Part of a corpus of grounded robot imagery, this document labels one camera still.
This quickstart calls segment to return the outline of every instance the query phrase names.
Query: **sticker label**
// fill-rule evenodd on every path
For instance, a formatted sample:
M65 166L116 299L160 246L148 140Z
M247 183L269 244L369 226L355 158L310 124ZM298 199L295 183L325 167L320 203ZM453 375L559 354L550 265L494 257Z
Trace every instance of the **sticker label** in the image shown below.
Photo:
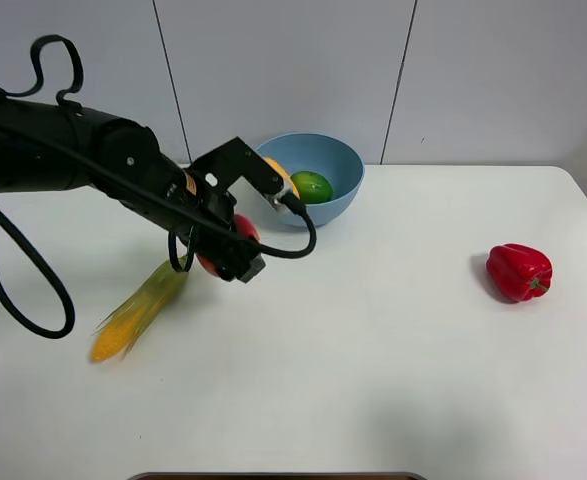
M188 173L184 172L186 175L186 189L192 194L197 195L197 185L193 177L191 177Z

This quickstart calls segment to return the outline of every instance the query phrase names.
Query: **red bell pepper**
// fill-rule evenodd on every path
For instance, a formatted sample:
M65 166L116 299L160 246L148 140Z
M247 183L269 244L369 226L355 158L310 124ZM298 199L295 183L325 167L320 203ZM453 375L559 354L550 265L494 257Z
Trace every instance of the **red bell pepper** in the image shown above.
M542 252L507 243L491 249L486 269L498 288L516 302L541 297L551 287L553 268Z

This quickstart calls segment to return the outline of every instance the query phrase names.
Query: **pepper stem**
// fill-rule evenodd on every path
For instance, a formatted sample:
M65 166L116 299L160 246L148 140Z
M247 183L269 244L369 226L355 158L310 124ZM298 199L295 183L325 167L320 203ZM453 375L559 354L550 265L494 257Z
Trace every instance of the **pepper stem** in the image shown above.
M549 290L548 287L545 287L544 285L542 285L540 283L540 279L537 277L535 277L533 280L531 280L531 283L529 283L529 286L531 288L539 288L545 292L548 292L548 290Z

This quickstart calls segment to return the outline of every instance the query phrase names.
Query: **yellow corn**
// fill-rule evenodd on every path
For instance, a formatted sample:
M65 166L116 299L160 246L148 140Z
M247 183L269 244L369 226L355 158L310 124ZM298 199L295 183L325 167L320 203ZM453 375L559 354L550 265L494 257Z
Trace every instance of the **yellow corn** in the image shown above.
M167 260L122 305L111 313L98 330L91 359L102 362L126 348L128 353L162 308L177 298L188 273L175 272Z

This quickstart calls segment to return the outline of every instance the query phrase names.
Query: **black cable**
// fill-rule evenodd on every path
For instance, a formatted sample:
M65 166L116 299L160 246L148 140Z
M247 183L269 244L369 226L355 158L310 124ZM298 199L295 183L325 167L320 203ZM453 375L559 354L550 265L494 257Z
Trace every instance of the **black cable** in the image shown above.
M81 154L79 154L79 153L77 153L77 152L75 152L75 151L71 150L70 148L67 148L63 145L59 145L55 142L52 142L47 138L40 137L39 135L35 135L35 134L29 133L29 132L25 132L19 128L11 127L9 125L5 125L2 123L0 123L0 132L4 132L4 133L8 133L10 135L15 135L17 137L21 137L21 138L29 140L33 143L37 143L43 147L46 147L50 150L57 151L57 152L61 153L62 155L66 156L70 161L73 161L76 164L80 165L88 173L91 173L91 174L95 175L96 177L99 177L102 180L104 180L104 181L106 181L116 187L119 187L123 190L126 190L128 193L136 196L138 199L146 201L146 202L150 202L157 207L160 207L160 208L163 208L163 209L169 211L170 213L176 215L179 218L182 218L184 220L188 220L190 222L194 222L203 228L206 228L212 232L217 233L218 235L224 235L224 236L226 236L232 240L235 240L237 242L246 242L246 243L251 242L251 245L257 246L260 253L263 253L265 255L269 255L271 257L277 257L277 258L297 259L297 258L302 258L302 257L307 256L315 248L315 243L317 241L315 226L313 225L313 222L308 217L308 215L306 215L306 218L305 218L304 215L302 214L302 212L304 214L306 214L306 208L304 208L303 211L301 209L296 209L297 211L294 211L294 210L291 210L291 211L293 211L293 213L301 216L304 219L304 223L306 224L306 226L309 229L309 243L308 243L308 245L305 248L303 248L302 250L295 250L295 251L281 250L279 248L274 248L269 245L264 245L262 243L256 243L253 240L246 239L237 233L234 233L234 232L231 232L231 231L228 231L228 230L222 228L221 226L211 222L210 220L207 220L206 218L202 217L201 215L199 215L197 213L193 213L193 212L190 212L187 210L182 210L182 209L178 208L176 205L173 205L172 203L167 202L166 200L164 200L154 194L151 194L151 193L147 192L146 190L143 190L142 188L138 187L134 183L129 182L126 179L123 179L123 178L120 178L120 177L114 175L109 170L107 170L103 166L93 162L92 160L85 157L84 155L81 155ZM293 198L297 199L297 197L295 197L291 193L285 195L285 197L287 197L288 195L291 195Z
M193 266L193 259L195 258L195 252L193 251L194 236L196 229L192 229L189 234L189 244L186 246L186 256L184 258L184 265L180 263L180 256L177 254L177 235L175 232L169 232L169 262L171 267L176 272L188 272Z
M69 52L71 64L73 65L73 83L69 88L57 92L55 99L57 100L58 105L64 104L64 96L67 93L77 93L82 89L82 84L84 83L84 68L82 67L82 59L80 58L80 54L78 53L77 48L75 48L73 42L67 38L61 37L60 35L45 35L38 38L31 45L31 64L33 65L33 71L35 72L35 85L33 85L25 92L6 92L7 97L30 97L31 95L35 95L40 90L42 90L42 87L44 86L44 72L42 71L42 61L40 60L40 54L46 45L56 42L61 42L64 44L67 51Z
M64 288L64 284L55 274L55 272L49 267L46 261L38 253L38 251L31 245L26 237L20 232L20 230L6 218L6 216L0 211L0 227L13 239L18 247L24 252L24 254L33 262L33 265L42 273L44 278L51 284L53 290L57 293L62 307L64 308L64 326L60 330L47 330L42 328L31 320L26 318L22 312L13 304L9 296L6 294L2 282L0 281L0 303L2 306L27 330L35 333L44 338L58 339L68 335L73 330L75 324L75 309L73 308L73 301L69 296L69 293Z

